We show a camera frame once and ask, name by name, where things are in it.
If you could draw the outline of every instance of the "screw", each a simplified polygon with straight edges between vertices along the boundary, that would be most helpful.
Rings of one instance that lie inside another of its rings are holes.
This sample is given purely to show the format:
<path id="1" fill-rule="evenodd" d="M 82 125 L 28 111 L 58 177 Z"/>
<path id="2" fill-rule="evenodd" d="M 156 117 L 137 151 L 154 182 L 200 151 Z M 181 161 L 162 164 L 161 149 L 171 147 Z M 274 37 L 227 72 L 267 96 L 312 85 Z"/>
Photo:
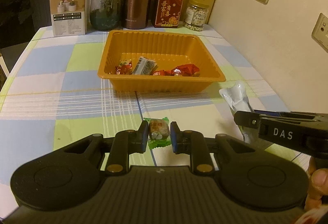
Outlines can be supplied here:
<path id="1" fill-rule="evenodd" d="M 209 164 L 200 164 L 196 167 L 196 169 L 199 171 L 199 172 L 211 172 L 213 170 L 213 167 Z"/>
<path id="2" fill-rule="evenodd" d="M 119 164 L 111 164 L 107 167 L 107 170 L 109 172 L 117 173 L 121 172 L 123 170 L 123 166 Z"/>

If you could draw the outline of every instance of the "brown metallic thermos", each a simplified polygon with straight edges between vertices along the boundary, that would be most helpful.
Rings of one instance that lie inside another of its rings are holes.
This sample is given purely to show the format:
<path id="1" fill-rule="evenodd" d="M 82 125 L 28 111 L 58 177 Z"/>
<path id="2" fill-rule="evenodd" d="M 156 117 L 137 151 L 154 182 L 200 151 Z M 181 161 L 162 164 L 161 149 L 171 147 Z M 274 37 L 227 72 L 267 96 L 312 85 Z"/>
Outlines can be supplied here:
<path id="1" fill-rule="evenodd" d="M 122 27 L 143 29 L 148 25 L 151 0 L 123 0 Z"/>

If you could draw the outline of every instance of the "ribbed black surface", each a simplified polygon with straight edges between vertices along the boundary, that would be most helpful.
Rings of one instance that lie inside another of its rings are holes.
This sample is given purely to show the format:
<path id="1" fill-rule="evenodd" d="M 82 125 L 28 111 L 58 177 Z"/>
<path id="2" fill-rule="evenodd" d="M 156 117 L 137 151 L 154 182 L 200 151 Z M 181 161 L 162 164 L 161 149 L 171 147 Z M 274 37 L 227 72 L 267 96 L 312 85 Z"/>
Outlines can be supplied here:
<path id="1" fill-rule="evenodd" d="M 227 199 L 212 178 L 193 175 L 189 167 L 132 167 L 108 178 L 87 202 L 57 212 L 19 208 L 4 224 L 290 224 L 300 208 L 268 213 Z"/>

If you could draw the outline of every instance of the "green candy wrapper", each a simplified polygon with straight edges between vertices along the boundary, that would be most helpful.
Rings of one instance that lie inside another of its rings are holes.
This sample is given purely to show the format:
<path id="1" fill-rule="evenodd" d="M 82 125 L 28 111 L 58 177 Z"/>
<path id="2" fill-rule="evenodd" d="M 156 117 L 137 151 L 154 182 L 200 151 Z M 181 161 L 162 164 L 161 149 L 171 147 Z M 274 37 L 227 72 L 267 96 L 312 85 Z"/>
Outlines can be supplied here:
<path id="1" fill-rule="evenodd" d="M 149 123 L 149 149 L 156 147 L 165 147 L 171 145 L 169 119 L 167 117 L 162 119 L 144 118 Z"/>

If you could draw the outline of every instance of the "chair backrest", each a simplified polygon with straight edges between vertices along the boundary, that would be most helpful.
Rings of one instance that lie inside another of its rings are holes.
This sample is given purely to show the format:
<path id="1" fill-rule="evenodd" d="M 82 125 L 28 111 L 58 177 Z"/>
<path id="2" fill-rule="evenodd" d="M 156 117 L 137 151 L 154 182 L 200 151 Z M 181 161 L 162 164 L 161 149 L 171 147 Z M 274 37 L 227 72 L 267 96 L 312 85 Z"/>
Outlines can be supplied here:
<path id="1" fill-rule="evenodd" d="M 0 48 L 29 42 L 50 25 L 49 0 L 0 0 Z"/>

